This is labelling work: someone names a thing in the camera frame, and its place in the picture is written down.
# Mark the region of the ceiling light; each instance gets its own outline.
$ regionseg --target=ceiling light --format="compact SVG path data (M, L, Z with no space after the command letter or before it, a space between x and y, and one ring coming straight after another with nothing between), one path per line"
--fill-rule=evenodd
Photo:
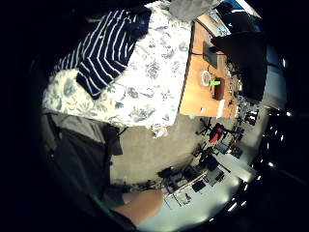
M274 164L272 162L269 162L268 166L274 167Z
M233 206L231 206L230 209L228 209L228 212L233 211L233 209L234 209L237 205L238 205L238 203L235 202L235 203L233 204Z
M286 62L286 60L285 60L285 59L282 59L282 65L283 65L283 67L284 67L284 68L286 68L286 67L287 67L287 62Z

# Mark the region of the person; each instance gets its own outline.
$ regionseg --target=person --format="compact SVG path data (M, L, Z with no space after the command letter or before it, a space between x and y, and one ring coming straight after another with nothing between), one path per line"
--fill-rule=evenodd
M123 193L121 188L110 185L110 158L122 152L119 138L116 149L115 139L110 139L115 138L117 130L101 122L48 110L42 115L42 128L43 144L51 157L46 163L48 169L83 211L98 217L92 206L95 202L125 230L134 230L159 212L163 202L160 189Z
M122 193L119 188L108 188L103 200L112 212L121 214L137 226L159 212L163 193L160 189Z

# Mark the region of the wooden table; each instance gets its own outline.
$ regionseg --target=wooden table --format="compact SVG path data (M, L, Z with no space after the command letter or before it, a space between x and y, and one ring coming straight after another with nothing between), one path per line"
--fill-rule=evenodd
M205 21L206 17L200 17L200 20L203 23L209 23ZM194 53L202 54L203 53L203 41L211 44L212 34L208 31L206 25L202 25L199 22L194 22L194 39L191 51ZM213 73L217 77L223 77L225 79L225 89L224 97L225 100L222 117L225 118L235 118L237 112L237 102L233 101L234 97L230 93L230 83L231 77L228 76L225 72L226 68L226 56L218 55L217 56L217 69L210 65L207 61L203 59L202 55L189 55L187 75L185 84L183 87L183 97L180 105L180 113L184 115L196 115L196 116L208 116L216 117L218 115L218 109L220 101L217 101L212 98L213 96L213 87L202 86L200 85L200 71L207 70Z

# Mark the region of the floor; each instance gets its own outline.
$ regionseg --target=floor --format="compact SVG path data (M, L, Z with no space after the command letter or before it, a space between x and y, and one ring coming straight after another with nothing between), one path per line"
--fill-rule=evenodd
M190 119L179 114L174 126L167 129L168 136L160 138L153 138L154 134L144 127L128 128L121 136L124 154L112 158L111 183L138 184L157 180L156 173L160 170L188 163L198 143L205 140L204 136L195 134L202 127L200 118ZM212 118L211 122L220 122L228 129L234 123L223 118Z
M268 110L261 107L259 115L255 127L246 124L242 126L245 132L240 146L244 154L240 159L247 163L256 156L267 126ZM231 129L235 120L211 118L211 122L213 125L219 122ZM207 139L195 134L200 128L200 117L190 119L184 115L177 116L174 126L168 128L169 134L166 137L154 139L150 130L142 127L129 128L121 136L124 154L112 158L111 183L145 183L157 180L156 173L168 166L181 167L187 164L197 144ZM207 185L200 192L188 189L177 196L182 201L183 195L189 194L192 198L189 204L180 206L173 197L166 198L160 212L139 225L138 230L184 231L214 218L231 201L241 182L231 173L225 171L225 175L224 180L213 187Z

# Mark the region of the chair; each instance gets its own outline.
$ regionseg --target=chair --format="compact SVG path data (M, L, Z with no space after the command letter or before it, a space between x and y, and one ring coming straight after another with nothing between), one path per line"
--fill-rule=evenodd
M217 101L223 100L224 97L224 89L225 89L225 79L222 77L217 77L216 81L220 81L219 85L214 86L214 99Z
M203 129L201 131L196 131L195 133L197 135L202 134L202 135L206 135L208 130L211 130L209 136L210 136L210 140L209 142L216 142L218 141L222 135L224 135L223 138L226 137L227 133L225 133L225 128L223 125L216 123L214 125L214 127L211 126L211 118L209 119L209 121L206 123L203 119L200 119L200 121L203 123Z

